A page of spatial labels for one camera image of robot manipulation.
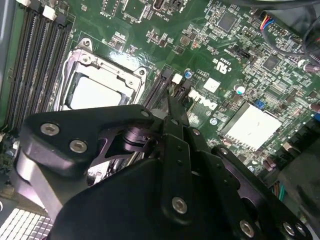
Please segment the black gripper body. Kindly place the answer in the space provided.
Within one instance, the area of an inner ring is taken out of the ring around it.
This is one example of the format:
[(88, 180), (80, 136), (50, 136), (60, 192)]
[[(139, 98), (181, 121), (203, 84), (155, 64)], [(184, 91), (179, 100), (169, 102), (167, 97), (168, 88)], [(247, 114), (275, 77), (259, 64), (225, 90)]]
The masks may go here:
[(168, 220), (160, 207), (162, 164), (136, 163), (70, 199), (57, 215), (52, 240), (232, 240), (233, 231), (208, 183), (192, 175), (190, 225)]

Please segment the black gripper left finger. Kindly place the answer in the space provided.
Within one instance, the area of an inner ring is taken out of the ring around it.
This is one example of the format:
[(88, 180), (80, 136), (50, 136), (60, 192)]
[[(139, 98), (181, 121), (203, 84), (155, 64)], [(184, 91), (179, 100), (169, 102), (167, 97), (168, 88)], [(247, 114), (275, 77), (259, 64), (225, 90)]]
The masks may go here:
[[(143, 141), (145, 137), (162, 145), (162, 179), (167, 181), (182, 172), (182, 181), (189, 182), (190, 149), (183, 137), (183, 129), (189, 125), (187, 112), (172, 96), (167, 104), (168, 114), (164, 118), (139, 104), (29, 116), (21, 128), (14, 162), (16, 173), (26, 184), (27, 198), (42, 204), (55, 220), (64, 205), (86, 189), (90, 167), (130, 152), (150, 156), (154, 147)], [(181, 167), (171, 167), (177, 153), (187, 162)]]

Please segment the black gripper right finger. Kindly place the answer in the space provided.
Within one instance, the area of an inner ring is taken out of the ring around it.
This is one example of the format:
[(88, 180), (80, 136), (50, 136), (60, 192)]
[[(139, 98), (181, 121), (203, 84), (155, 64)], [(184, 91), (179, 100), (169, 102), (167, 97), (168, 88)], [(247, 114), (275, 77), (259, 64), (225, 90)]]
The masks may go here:
[(222, 240), (311, 240), (310, 230), (237, 157), (221, 145), (209, 149), (187, 113), (173, 101), (173, 117), (183, 125), (191, 165), (201, 174), (221, 211)]

